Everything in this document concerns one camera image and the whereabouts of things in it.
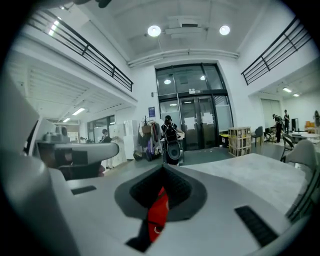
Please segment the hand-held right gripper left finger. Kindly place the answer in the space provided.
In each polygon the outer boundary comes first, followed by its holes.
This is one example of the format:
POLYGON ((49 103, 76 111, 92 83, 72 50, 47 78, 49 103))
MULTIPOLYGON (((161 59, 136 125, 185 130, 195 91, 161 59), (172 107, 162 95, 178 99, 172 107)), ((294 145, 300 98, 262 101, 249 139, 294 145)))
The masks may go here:
POLYGON ((75 239, 80 256, 152 256, 149 243, 140 237, 148 228, 147 208, 130 189, 160 165, 127 165, 105 177, 66 181, 50 169, 52 188, 75 239))

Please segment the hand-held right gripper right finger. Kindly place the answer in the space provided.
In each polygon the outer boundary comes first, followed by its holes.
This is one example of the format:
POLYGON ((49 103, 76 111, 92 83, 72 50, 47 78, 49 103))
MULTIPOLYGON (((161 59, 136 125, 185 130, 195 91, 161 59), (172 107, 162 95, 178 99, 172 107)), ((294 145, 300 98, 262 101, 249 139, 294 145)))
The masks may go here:
POLYGON ((176 167, 206 188, 207 200, 192 218, 167 222, 149 247, 149 256, 245 256, 260 246, 235 212, 249 206, 278 235, 290 221, 273 205, 244 186, 226 178, 176 167))

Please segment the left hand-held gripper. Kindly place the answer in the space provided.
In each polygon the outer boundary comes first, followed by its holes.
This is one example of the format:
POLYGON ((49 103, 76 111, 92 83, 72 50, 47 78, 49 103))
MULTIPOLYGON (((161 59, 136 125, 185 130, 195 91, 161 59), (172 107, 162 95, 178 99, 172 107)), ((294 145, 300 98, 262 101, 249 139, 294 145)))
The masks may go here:
POLYGON ((62 172, 65 180, 103 177, 102 161, 120 152, 116 143, 71 143, 65 126, 40 118, 23 148, 25 156, 40 159, 48 168, 62 172))

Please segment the red backpack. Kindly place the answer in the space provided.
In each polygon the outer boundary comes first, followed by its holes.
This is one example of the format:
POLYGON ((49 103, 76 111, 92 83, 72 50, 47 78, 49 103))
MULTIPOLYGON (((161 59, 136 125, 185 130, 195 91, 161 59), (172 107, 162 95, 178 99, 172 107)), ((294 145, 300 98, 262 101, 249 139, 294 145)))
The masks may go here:
POLYGON ((162 187, 147 214, 148 236, 151 243, 162 233, 168 213, 169 198, 164 187, 162 187))

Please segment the glass office partition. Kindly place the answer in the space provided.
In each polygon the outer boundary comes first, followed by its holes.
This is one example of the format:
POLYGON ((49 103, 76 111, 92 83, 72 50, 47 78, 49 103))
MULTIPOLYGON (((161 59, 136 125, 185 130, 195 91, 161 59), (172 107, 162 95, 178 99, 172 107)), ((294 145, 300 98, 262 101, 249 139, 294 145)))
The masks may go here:
POLYGON ((93 143, 99 143, 103 138, 103 130, 109 131, 110 126, 115 124, 115 116, 110 115, 87 123, 88 139, 93 143))

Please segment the white cabinets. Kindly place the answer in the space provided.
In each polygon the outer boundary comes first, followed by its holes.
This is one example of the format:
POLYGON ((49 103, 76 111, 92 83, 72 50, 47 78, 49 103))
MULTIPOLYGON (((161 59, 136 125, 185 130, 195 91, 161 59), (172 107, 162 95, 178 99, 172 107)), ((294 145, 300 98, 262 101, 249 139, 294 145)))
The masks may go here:
POLYGON ((117 137, 113 142, 119 146, 119 153, 113 157, 113 165, 117 166, 128 160, 134 160, 133 154, 138 148, 137 121, 112 122, 109 126, 109 133, 111 137, 117 137))

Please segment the coat rack with clothes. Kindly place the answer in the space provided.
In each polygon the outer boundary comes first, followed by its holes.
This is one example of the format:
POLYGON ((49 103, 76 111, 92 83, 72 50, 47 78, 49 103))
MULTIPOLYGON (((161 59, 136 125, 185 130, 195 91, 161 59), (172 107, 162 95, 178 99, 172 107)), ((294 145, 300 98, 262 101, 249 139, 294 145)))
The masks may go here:
POLYGON ((162 156, 160 125, 146 115, 138 125, 138 146, 142 156, 151 162, 162 156))

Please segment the black rounded cart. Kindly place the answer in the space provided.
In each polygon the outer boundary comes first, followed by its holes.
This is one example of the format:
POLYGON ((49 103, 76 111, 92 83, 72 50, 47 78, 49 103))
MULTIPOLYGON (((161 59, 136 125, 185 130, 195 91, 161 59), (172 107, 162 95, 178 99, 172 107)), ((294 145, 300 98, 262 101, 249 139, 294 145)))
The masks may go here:
POLYGON ((184 163, 184 151, 180 140, 167 142, 165 139, 161 142, 162 156, 165 164, 179 166, 184 163))

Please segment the wooden slat crate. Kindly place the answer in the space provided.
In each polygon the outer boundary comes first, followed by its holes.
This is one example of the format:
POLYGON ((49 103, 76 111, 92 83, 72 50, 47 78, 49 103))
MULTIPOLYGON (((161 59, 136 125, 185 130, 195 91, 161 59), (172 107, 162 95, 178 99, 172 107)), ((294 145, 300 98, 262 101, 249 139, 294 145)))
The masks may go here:
POLYGON ((250 127, 232 127, 228 129, 228 152, 234 157, 251 153, 252 138, 250 127))

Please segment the black framed glass door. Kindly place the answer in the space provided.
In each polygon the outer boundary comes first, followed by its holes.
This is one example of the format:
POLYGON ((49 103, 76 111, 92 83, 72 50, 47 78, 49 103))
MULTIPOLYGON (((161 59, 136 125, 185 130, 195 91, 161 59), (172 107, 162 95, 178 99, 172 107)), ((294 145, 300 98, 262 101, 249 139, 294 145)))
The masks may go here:
POLYGON ((160 118, 184 132, 185 151, 219 147, 233 127, 226 84, 217 64, 183 64, 155 71, 160 118))

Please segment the black balcony railing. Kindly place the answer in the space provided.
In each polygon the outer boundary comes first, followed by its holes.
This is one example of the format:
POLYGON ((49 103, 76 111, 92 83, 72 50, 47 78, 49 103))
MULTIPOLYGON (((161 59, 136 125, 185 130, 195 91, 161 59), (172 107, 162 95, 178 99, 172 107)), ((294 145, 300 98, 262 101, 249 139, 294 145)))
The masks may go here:
POLYGON ((93 44, 57 15, 48 10, 37 11, 29 18, 26 24, 49 35, 57 42, 82 56, 128 91, 133 91, 133 81, 93 44))
POLYGON ((252 84, 312 40, 302 22, 294 17, 280 35, 242 71, 245 83, 252 84))

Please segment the dark upholstered chair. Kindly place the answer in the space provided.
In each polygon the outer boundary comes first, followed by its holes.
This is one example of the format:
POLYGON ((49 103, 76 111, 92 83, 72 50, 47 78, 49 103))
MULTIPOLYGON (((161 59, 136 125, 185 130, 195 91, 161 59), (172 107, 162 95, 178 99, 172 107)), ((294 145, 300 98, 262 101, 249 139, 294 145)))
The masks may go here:
POLYGON ((259 139, 260 145, 263 142, 263 127, 259 126, 254 132, 251 133, 251 137, 254 139, 254 146, 257 146, 257 139, 259 139))

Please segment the grey shell chair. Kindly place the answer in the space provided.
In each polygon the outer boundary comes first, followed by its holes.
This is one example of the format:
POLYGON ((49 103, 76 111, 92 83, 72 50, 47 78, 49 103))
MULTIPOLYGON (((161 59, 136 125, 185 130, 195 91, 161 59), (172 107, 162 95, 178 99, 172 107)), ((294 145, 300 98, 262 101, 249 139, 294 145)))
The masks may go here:
POLYGON ((313 143, 307 139, 301 140, 295 148, 285 156, 285 163, 296 163, 307 166, 312 172, 318 166, 317 152, 313 143))

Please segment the round white table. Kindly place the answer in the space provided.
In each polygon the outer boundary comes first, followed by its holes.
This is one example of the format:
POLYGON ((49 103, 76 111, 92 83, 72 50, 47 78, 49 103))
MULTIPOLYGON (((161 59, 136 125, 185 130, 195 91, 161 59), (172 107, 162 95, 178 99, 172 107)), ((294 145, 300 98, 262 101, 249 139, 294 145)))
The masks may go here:
POLYGON ((320 134, 316 133, 308 133, 308 132, 293 132, 291 137, 294 138, 295 141, 301 140, 309 140, 312 143, 320 143, 320 134))

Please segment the white ceiling air conditioner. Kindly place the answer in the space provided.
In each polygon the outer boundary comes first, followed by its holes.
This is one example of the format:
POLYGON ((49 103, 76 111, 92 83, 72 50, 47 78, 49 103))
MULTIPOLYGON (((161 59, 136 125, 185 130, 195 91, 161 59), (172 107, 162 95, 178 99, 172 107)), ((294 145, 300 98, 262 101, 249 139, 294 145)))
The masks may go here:
POLYGON ((169 16, 167 19, 168 28, 163 32, 172 39, 193 37, 208 30, 200 16, 178 15, 169 16))

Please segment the black frame chair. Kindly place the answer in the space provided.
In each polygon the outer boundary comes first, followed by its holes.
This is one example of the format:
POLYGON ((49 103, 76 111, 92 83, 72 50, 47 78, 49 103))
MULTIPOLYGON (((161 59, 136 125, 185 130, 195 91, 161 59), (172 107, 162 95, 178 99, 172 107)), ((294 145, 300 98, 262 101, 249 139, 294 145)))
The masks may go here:
POLYGON ((294 146, 294 143, 293 143, 293 138, 290 135, 288 135, 286 133, 283 133, 282 134, 282 139, 283 139, 284 149, 283 149, 280 161, 284 162, 285 158, 286 158, 285 153, 289 152, 289 151, 292 151, 295 148, 295 146, 294 146))

